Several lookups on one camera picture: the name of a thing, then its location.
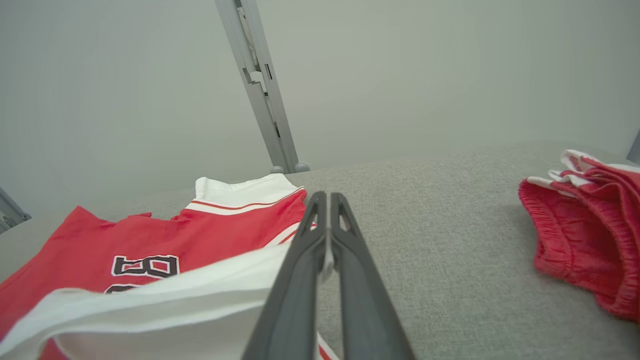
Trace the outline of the red and white basketball jersey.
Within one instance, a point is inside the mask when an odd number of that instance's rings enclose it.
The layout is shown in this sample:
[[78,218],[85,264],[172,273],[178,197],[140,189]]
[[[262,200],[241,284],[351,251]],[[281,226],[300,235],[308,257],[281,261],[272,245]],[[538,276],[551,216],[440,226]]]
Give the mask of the red and white basketball jersey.
[[0,284],[0,360],[241,360],[307,192],[202,177],[170,219],[76,207]]

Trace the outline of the red and white shorts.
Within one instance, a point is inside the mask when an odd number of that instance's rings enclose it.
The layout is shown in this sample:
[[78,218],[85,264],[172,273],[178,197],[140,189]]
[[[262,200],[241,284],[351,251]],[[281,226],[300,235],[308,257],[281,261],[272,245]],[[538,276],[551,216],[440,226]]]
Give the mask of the red and white shorts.
[[537,231],[534,267],[640,324],[640,166],[606,164],[572,149],[561,162],[565,170],[519,184]]

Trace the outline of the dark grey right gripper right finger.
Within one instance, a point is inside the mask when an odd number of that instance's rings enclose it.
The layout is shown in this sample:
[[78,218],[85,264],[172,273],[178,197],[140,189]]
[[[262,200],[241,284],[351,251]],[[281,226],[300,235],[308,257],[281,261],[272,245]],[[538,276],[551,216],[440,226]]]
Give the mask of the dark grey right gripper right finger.
[[329,225],[340,281],[343,360],[416,360],[354,212],[342,193],[330,194]]

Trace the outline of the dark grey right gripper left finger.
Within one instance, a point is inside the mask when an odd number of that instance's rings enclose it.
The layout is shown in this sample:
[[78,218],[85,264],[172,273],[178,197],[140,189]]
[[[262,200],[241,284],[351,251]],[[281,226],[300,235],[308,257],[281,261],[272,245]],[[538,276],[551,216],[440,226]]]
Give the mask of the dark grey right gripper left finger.
[[327,194],[311,196],[242,360],[316,360],[317,298],[327,258]]

